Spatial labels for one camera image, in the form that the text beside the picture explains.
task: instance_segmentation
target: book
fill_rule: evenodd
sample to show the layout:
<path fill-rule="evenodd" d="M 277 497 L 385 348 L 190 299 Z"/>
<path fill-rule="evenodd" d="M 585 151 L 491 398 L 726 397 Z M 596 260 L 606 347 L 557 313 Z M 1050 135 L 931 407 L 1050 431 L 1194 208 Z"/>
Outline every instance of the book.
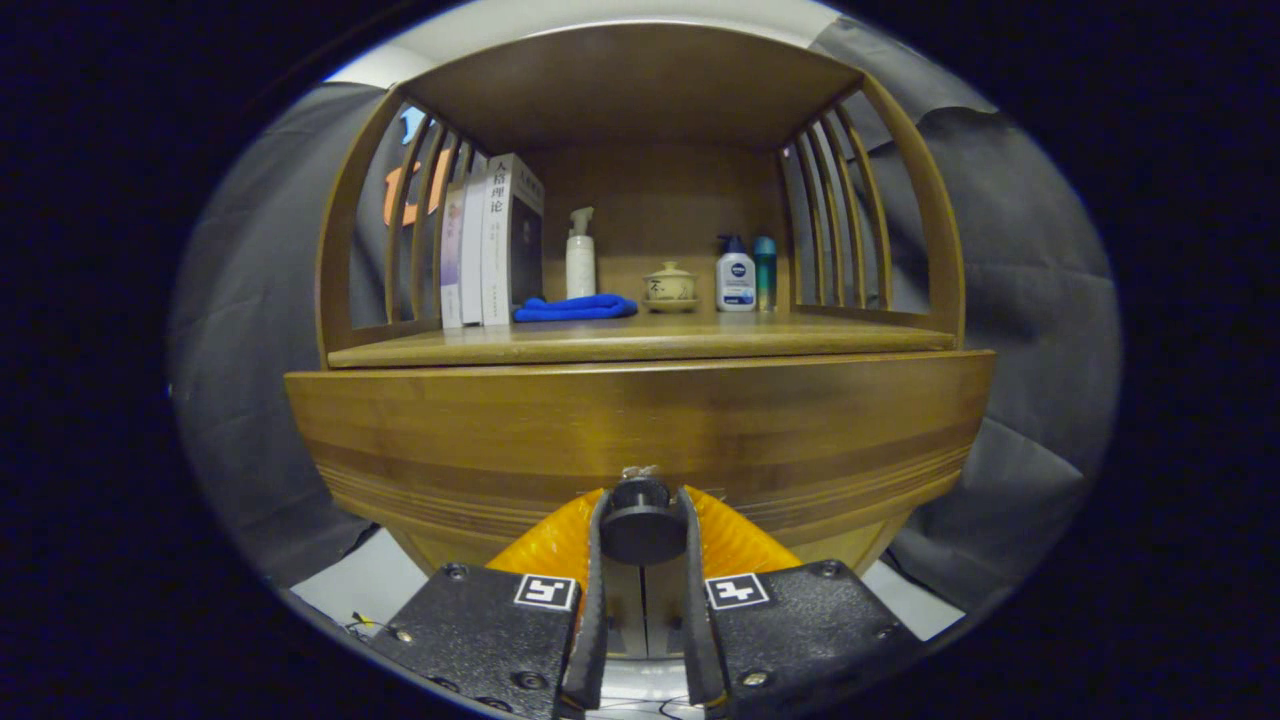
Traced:
<path fill-rule="evenodd" d="M 543 293 L 543 183 L 515 154 L 489 160 L 483 206 L 481 310 L 485 325 Z"/>
<path fill-rule="evenodd" d="M 462 228 L 466 178 L 449 183 L 444 193 L 444 227 L 440 231 L 440 322 L 445 328 L 462 327 Z"/>
<path fill-rule="evenodd" d="M 479 325 L 484 322 L 480 306 L 483 282 L 480 279 L 481 238 L 484 225 L 484 195 L 489 161 L 475 155 L 471 174 L 467 176 L 466 197 L 462 209 L 462 251 L 460 254 L 460 284 L 462 291 L 462 324 Z"/>

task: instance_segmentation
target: blue cloth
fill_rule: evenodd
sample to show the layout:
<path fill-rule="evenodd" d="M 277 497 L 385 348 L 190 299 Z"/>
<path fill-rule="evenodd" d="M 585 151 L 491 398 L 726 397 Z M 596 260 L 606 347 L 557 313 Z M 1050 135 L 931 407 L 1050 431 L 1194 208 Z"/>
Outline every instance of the blue cloth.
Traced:
<path fill-rule="evenodd" d="M 636 304 L 617 295 L 589 295 L 562 302 L 547 302 L 534 297 L 516 310 L 517 323 L 543 323 L 547 320 L 596 320 L 626 318 L 636 314 Z"/>

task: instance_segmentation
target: bottle cap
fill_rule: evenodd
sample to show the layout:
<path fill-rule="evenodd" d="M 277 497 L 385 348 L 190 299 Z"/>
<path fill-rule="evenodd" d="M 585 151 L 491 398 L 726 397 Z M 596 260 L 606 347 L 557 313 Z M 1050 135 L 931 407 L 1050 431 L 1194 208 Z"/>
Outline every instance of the bottle cap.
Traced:
<path fill-rule="evenodd" d="M 773 243 L 773 238 L 762 234 L 755 238 L 755 254 L 756 255 L 777 255 L 778 246 Z"/>
<path fill-rule="evenodd" d="M 724 254 L 726 255 L 728 255 L 730 252 L 741 252 L 742 255 L 746 255 L 746 246 L 742 245 L 742 238 L 740 236 L 736 236 L 736 234 L 721 234 L 721 236 L 717 236 L 717 237 L 719 237 L 721 240 L 724 241 Z"/>
<path fill-rule="evenodd" d="M 579 208 L 568 214 L 570 222 L 573 228 L 568 231 L 570 237 L 586 234 L 586 223 L 591 222 L 591 215 L 595 214 L 595 208 Z"/>

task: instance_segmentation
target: lotion bottle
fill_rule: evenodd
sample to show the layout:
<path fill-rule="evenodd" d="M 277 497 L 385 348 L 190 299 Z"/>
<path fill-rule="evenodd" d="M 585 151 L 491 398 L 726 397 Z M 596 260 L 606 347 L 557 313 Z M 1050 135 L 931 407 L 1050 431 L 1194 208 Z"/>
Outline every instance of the lotion bottle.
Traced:
<path fill-rule="evenodd" d="M 568 214 L 573 227 L 568 232 L 568 245 L 564 249 L 567 300 L 595 295 L 595 241 L 586 234 L 586 223 L 594 214 L 595 208 L 579 208 Z"/>
<path fill-rule="evenodd" d="M 724 254 L 716 261 L 716 307 L 722 313 L 755 310 L 755 263 L 742 238 L 722 234 Z"/>

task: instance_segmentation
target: shelf board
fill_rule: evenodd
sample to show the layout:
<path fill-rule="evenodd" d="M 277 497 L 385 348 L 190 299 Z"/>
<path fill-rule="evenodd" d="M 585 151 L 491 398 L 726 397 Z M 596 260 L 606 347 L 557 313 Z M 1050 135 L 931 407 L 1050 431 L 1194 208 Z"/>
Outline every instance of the shelf board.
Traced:
<path fill-rule="evenodd" d="M 497 155 L 618 142 L 774 150 L 861 81 L 754 35 L 625 23 L 489 47 L 401 87 Z"/>
<path fill-rule="evenodd" d="M 644 309 L 631 318 L 433 331 L 329 354 L 329 366 L 415 368 L 955 350 L 955 336 L 792 313 Z"/>

